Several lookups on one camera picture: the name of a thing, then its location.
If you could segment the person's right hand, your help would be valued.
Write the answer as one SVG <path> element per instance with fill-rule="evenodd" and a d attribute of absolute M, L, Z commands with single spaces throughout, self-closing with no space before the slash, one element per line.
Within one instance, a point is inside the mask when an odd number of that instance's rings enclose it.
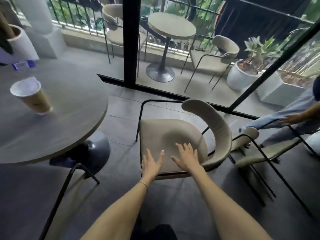
<path fill-rule="evenodd" d="M 179 157 L 178 159 L 183 161 L 183 171 L 193 175 L 199 172 L 205 172 L 204 168 L 200 165 L 198 161 L 198 151 L 193 149 L 192 145 L 189 144 L 175 144 L 178 147 Z"/>

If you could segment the person's left hand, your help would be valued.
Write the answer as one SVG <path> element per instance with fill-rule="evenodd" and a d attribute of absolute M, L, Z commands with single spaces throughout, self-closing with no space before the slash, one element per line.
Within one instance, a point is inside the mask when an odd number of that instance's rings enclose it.
<path fill-rule="evenodd" d="M 149 149 L 146 149 L 146 155 L 143 156 L 141 166 L 142 166 L 142 179 L 141 182 L 147 186 L 151 185 L 155 178 L 158 176 L 161 168 L 156 167 L 156 161 Z"/>

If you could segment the person's right forearm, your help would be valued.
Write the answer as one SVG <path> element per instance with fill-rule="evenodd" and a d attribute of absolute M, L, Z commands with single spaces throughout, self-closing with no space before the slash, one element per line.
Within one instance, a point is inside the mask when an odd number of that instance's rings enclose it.
<path fill-rule="evenodd" d="M 190 174 L 209 208 L 221 240 L 273 240 L 248 212 L 212 181 L 203 167 L 192 167 Z"/>

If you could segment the person's left forearm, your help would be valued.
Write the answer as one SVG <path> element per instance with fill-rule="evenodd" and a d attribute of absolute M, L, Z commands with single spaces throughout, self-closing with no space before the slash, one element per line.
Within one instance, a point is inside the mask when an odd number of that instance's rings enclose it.
<path fill-rule="evenodd" d="M 148 187 L 140 180 L 110 205 L 80 240 L 129 240 Z"/>

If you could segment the person's black clothing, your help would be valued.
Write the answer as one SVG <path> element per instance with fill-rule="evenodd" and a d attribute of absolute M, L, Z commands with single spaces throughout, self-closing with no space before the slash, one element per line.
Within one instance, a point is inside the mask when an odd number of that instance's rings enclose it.
<path fill-rule="evenodd" d="M 151 230 L 143 230 L 142 218 L 138 214 L 130 240 L 178 240 L 178 238 L 169 224 L 160 224 Z"/>

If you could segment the round white plant pot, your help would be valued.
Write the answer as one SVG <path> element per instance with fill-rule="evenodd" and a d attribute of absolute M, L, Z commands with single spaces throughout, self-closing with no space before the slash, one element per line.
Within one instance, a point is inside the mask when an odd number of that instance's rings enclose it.
<path fill-rule="evenodd" d="M 233 90 L 242 90 L 259 78 L 260 74 L 257 69 L 246 60 L 236 61 L 230 69 L 226 84 Z"/>

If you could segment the white rectangular planter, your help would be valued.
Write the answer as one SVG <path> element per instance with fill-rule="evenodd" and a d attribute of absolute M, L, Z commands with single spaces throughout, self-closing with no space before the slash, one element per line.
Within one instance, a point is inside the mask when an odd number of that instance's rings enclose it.
<path fill-rule="evenodd" d="M 307 88 L 312 86 L 314 78 L 291 72 L 274 72 L 264 81 L 256 92 L 260 101 L 279 106 L 287 106 L 295 101 Z"/>

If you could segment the green succulent plant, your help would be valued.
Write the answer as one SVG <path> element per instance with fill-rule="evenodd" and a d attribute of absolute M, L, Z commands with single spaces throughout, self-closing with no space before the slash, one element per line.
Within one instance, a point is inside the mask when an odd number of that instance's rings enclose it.
<path fill-rule="evenodd" d="M 244 41 L 245 51 L 249 52 L 245 63 L 254 67 L 257 72 L 262 72 L 284 52 L 286 41 L 282 43 L 274 43 L 274 41 L 273 36 L 264 42 L 260 41 L 260 36 L 250 37 L 247 41 Z"/>

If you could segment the paper cup with white lid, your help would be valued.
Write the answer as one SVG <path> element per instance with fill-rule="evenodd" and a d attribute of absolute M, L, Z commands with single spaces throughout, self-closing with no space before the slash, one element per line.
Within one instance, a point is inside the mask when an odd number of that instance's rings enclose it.
<path fill-rule="evenodd" d="M 39 115 L 50 113 L 53 109 L 40 81 L 34 76 L 15 82 L 10 87 L 10 93 Z"/>

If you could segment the small blue clear item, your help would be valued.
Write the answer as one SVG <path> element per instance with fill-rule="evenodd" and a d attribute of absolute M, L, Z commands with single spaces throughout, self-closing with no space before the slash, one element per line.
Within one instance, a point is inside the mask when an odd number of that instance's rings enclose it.
<path fill-rule="evenodd" d="M 12 63 L 11 66 L 15 71 L 25 71 L 31 68 L 35 68 L 36 63 L 34 60 L 26 60 L 26 61 Z"/>

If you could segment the large white plant pot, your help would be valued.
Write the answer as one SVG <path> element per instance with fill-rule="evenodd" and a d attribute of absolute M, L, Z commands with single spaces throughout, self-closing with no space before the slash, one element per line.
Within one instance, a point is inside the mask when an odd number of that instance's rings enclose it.
<path fill-rule="evenodd" d="M 15 34 L 14 38 L 8 39 L 13 48 L 13 54 L 9 54 L 3 48 L 0 48 L 0 63 L 8 65 L 21 61 L 39 60 L 39 56 L 25 30 L 13 24 L 9 24 L 9 26 Z"/>

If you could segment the white stone column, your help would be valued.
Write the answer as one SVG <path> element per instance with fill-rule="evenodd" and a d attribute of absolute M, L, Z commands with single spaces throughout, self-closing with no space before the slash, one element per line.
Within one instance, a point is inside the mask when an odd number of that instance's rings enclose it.
<path fill-rule="evenodd" d="M 25 28 L 40 58 L 58 59 L 66 50 L 61 29 L 54 26 L 46 0 L 14 0 L 30 24 Z"/>

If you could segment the black metal railing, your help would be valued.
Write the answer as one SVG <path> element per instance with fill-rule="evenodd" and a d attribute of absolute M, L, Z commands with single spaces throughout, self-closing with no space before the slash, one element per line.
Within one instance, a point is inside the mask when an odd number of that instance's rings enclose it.
<path fill-rule="evenodd" d="M 102 32 L 102 7 L 107 4 L 122 4 L 123 0 L 45 0 L 52 19 L 64 26 L 98 35 Z M 177 15 L 190 21 L 198 34 L 212 37 L 226 0 L 141 0 L 139 31 L 146 35 L 143 44 L 160 46 L 163 49 L 166 39 L 152 31 L 148 17 L 153 13 L 164 12 Z"/>

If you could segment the beige padded chair black frame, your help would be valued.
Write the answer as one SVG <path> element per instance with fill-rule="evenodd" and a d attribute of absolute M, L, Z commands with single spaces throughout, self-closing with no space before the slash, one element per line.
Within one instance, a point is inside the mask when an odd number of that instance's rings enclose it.
<path fill-rule="evenodd" d="M 170 102 L 180 103 L 183 110 L 200 117 L 212 131 L 215 139 L 215 149 L 209 153 L 207 143 L 203 134 L 191 123 L 178 119 L 142 119 L 144 105 L 148 102 Z M 136 140 L 140 142 L 140 161 L 146 154 L 146 149 L 151 153 L 160 153 L 164 150 L 162 169 L 155 178 L 169 180 L 186 178 L 190 175 L 180 169 L 171 159 L 171 156 L 178 157 L 179 150 L 176 143 L 183 145 L 191 144 L 193 149 L 198 151 L 198 161 L 206 172 L 218 168 L 229 156 L 232 147 L 232 133 L 224 118 L 205 101 L 198 99 L 187 99 L 185 101 L 169 101 L 150 99 L 142 103 Z"/>
<path fill-rule="evenodd" d="M 118 22 L 118 19 L 123 20 L 123 7 L 122 4 L 101 4 L 101 17 L 103 24 L 103 32 L 106 43 L 106 51 L 108 56 L 109 64 L 111 64 L 110 60 L 110 52 L 108 47 L 108 42 L 111 44 L 111 52 L 112 58 L 114 58 L 114 47 L 113 45 L 118 45 L 120 47 L 124 47 L 123 40 L 123 26 Z M 138 34 L 138 61 L 137 61 L 137 77 L 139 77 L 139 68 L 140 68 L 140 56 L 141 50 L 145 47 L 145 52 L 147 50 L 147 39 L 148 32 L 143 33 L 139 32 Z"/>
<path fill-rule="evenodd" d="M 217 55 L 217 53 L 212 54 L 205 51 L 195 50 L 190 47 L 187 57 L 191 58 L 194 71 L 192 76 L 184 90 L 186 92 L 195 72 L 197 70 L 202 70 L 205 72 L 213 72 L 213 77 L 218 73 L 220 77 L 218 81 L 225 74 L 227 69 L 230 67 L 231 63 L 236 61 L 237 55 L 240 51 L 239 46 L 228 37 L 222 35 L 216 35 L 214 37 L 208 37 L 200 34 L 194 35 L 191 45 L 194 45 L 197 38 L 204 38 L 212 41 L 214 47 L 217 47 L 217 52 L 224 51 L 222 55 Z"/>
<path fill-rule="evenodd" d="M 285 178 L 282 176 L 282 174 L 276 169 L 276 167 L 272 164 L 272 160 L 275 158 L 280 157 L 287 151 L 293 149 L 295 146 L 303 143 L 304 146 L 307 147 L 307 149 L 311 152 L 311 154 L 320 161 L 320 154 L 316 153 L 315 150 L 306 142 L 305 139 L 302 138 L 302 135 L 299 134 L 292 126 L 287 126 L 291 132 L 296 136 L 292 140 L 283 141 L 280 143 L 276 143 L 267 147 L 260 147 L 256 142 L 255 139 L 259 136 L 259 131 L 255 128 L 248 128 L 246 129 L 242 134 L 239 134 L 237 137 L 235 137 L 232 140 L 232 147 L 231 152 L 234 151 L 240 151 L 243 155 L 243 157 L 240 160 L 235 160 L 231 154 L 229 154 L 230 161 L 238 168 L 244 168 L 249 167 L 251 171 L 256 173 L 259 177 L 259 179 L 263 182 L 263 184 L 267 187 L 267 189 L 270 191 L 270 193 L 276 197 L 276 194 L 272 191 L 272 189 L 269 187 L 267 182 L 263 179 L 263 177 L 258 173 L 258 171 L 254 168 L 254 164 L 258 164 L 261 162 L 267 162 L 271 168 L 274 170 L 274 172 L 277 174 L 277 176 L 281 179 L 281 181 L 285 184 L 285 186 L 290 190 L 290 192 L 293 194 L 293 196 L 298 200 L 300 205 L 303 207 L 303 209 L 306 211 L 308 216 L 314 219 L 313 214 L 308 209 L 306 204 L 302 201 L 302 199 L 298 196 L 298 194 L 294 191 L 294 189 L 289 185 L 289 183 L 285 180 Z M 252 143 L 256 149 L 257 152 L 254 152 L 250 155 L 246 155 L 242 148 L 247 144 Z"/>

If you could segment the round grey pedestal table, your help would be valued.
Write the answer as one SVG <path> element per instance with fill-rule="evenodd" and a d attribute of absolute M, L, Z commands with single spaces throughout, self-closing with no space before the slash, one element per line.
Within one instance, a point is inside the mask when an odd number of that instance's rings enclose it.
<path fill-rule="evenodd" d="M 17 81 L 34 76 L 52 106 L 39 115 L 11 94 Z M 72 168 L 83 164 L 98 173 L 108 161 L 110 142 L 97 131 L 108 108 L 103 81 L 70 62 L 41 59 L 30 70 L 0 68 L 0 165 L 49 160 Z"/>

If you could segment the black metal chair frame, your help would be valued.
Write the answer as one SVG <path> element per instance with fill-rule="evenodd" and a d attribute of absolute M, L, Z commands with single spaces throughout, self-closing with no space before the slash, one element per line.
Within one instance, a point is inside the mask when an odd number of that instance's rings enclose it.
<path fill-rule="evenodd" d="M 38 240 L 45 240 L 46 235 L 47 235 L 47 233 L 48 233 L 48 231 L 50 229 L 50 226 L 51 226 L 51 224 L 53 222 L 53 219 L 54 219 L 54 217 L 55 217 L 55 215 L 57 213 L 58 207 L 61 204 L 61 201 L 62 201 L 62 199 L 63 199 L 63 197 L 64 197 L 64 195 L 66 193 L 66 190 L 67 190 L 68 185 L 69 185 L 69 183 L 70 183 L 70 181 L 72 179 L 72 176 L 73 176 L 73 174 L 75 173 L 75 171 L 77 169 L 83 170 L 85 172 L 86 176 L 89 177 L 89 178 L 92 178 L 96 182 L 97 185 L 100 184 L 100 181 L 95 177 L 95 175 L 91 171 L 89 171 L 83 164 L 81 164 L 81 163 L 75 164 L 70 169 L 70 171 L 69 171 L 69 173 L 68 173 L 68 175 L 67 175 L 67 177 L 66 177 L 66 179 L 65 179 L 65 181 L 64 181 L 64 183 L 62 185 L 62 188 L 61 188 L 61 190 L 60 190 L 60 192 L 58 194 L 58 197 L 57 197 L 57 199 L 56 199 L 56 201 L 54 203 L 54 206 L 53 206 L 53 208 L 52 208 L 52 210 L 51 210 L 51 212 L 49 214 L 49 217 L 46 220 L 46 223 L 45 223 L 45 225 L 43 227 L 43 230 L 42 230 Z"/>

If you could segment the black metal door frame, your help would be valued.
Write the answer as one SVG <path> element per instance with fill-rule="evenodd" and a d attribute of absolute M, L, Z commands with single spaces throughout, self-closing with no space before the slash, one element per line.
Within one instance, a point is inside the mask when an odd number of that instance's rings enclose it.
<path fill-rule="evenodd" d="M 140 92 L 146 92 L 152 95 L 162 96 L 167 99 L 173 99 L 175 101 L 185 101 L 188 99 L 186 96 L 173 94 L 170 92 L 146 87 L 136 84 L 136 72 L 137 72 L 137 54 L 138 54 L 138 25 L 141 0 L 124 0 L 124 20 L 129 25 L 124 27 L 124 80 L 118 80 L 109 76 L 100 75 L 100 79 L 104 83 L 122 86 L 124 88 L 133 89 Z M 244 102 L 259 86 L 261 86 L 278 68 L 280 68 L 286 61 L 288 61 L 298 50 L 305 45 L 311 38 L 313 38 L 318 32 L 320 32 L 320 18 L 312 24 L 312 26 L 298 38 L 294 44 L 288 48 L 278 60 L 276 60 L 265 73 L 262 74 L 257 81 L 255 81 L 242 95 L 236 99 L 229 107 L 221 106 L 218 104 L 209 103 L 212 107 L 220 112 L 231 114 L 238 117 L 247 119 L 257 119 L 258 117 L 245 113 L 236 112 L 235 109 Z"/>

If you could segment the round beige pedestal table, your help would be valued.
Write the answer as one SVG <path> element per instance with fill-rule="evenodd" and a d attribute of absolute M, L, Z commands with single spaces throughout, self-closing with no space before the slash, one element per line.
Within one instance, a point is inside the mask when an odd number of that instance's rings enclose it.
<path fill-rule="evenodd" d="M 165 36 L 166 42 L 161 62 L 159 64 L 149 64 L 146 67 L 146 74 L 157 82 L 170 82 L 175 77 L 173 69 L 166 66 L 166 55 L 170 40 L 188 40 L 194 37 L 197 31 L 196 27 L 181 16 L 165 12 L 151 14 L 148 18 L 148 25 L 154 32 Z"/>

